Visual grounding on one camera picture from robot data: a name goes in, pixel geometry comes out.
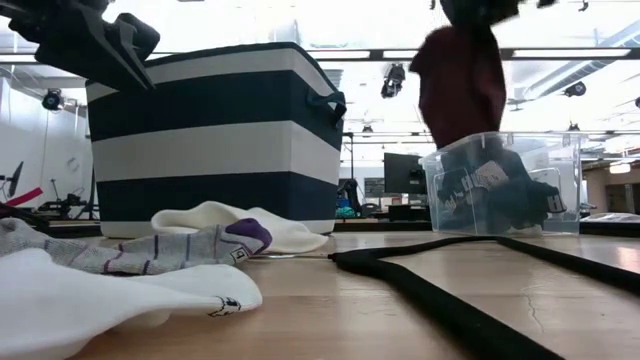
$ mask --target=wooden table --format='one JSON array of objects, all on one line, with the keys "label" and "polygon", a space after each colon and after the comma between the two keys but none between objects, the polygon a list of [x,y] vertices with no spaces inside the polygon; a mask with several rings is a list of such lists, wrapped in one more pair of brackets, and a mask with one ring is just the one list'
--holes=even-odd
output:
[{"label": "wooden table", "polygon": [[[336,234],[321,252],[399,246],[433,233]],[[640,241],[528,240],[640,273]],[[402,264],[567,359],[640,358],[640,300],[492,243],[450,246]],[[385,284],[313,259],[242,264],[264,295],[227,318],[173,317],[145,332],[106,333],[77,359],[464,359],[463,349]]]}]

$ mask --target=striped basket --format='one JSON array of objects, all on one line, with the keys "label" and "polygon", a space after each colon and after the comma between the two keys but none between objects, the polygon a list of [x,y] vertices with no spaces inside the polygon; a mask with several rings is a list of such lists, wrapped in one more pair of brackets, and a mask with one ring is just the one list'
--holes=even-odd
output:
[{"label": "striped basket", "polygon": [[87,85],[105,236],[152,232],[163,209],[219,201],[333,230],[344,95],[293,43],[146,63],[156,89]]}]

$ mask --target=white crew sock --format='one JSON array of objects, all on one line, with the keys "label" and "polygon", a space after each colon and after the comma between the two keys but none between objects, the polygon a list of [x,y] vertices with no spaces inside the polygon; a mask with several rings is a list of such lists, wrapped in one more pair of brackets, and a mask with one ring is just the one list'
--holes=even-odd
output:
[{"label": "white crew sock", "polygon": [[157,326],[171,313],[218,316],[262,304],[228,265],[116,278],[53,263],[40,249],[0,258],[0,359],[65,359],[111,328]]},{"label": "white crew sock", "polygon": [[238,209],[207,201],[190,210],[163,210],[151,219],[153,230],[160,234],[195,233],[213,224],[230,225],[242,219],[255,219],[271,234],[267,252],[304,253],[324,245],[328,237],[314,234],[304,224],[274,215],[261,208]]}]

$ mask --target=maroon cloth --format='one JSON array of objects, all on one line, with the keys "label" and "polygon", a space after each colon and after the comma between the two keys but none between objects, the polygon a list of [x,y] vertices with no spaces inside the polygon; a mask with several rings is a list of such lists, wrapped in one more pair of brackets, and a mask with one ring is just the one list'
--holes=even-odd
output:
[{"label": "maroon cloth", "polygon": [[433,31],[409,70],[420,75],[419,107],[438,148],[500,129],[507,92],[498,44],[489,29]]}]

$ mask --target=black strap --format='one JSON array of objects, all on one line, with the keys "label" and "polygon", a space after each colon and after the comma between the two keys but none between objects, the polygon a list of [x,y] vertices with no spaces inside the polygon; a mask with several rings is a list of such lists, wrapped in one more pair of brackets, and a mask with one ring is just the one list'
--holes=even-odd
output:
[{"label": "black strap", "polygon": [[405,267],[379,260],[475,241],[497,241],[510,249],[640,295],[639,274],[506,237],[457,237],[405,247],[352,250],[331,254],[329,259],[333,260],[342,270],[373,277],[394,287],[426,316],[448,330],[477,358],[563,359],[560,355],[440,289]]}]

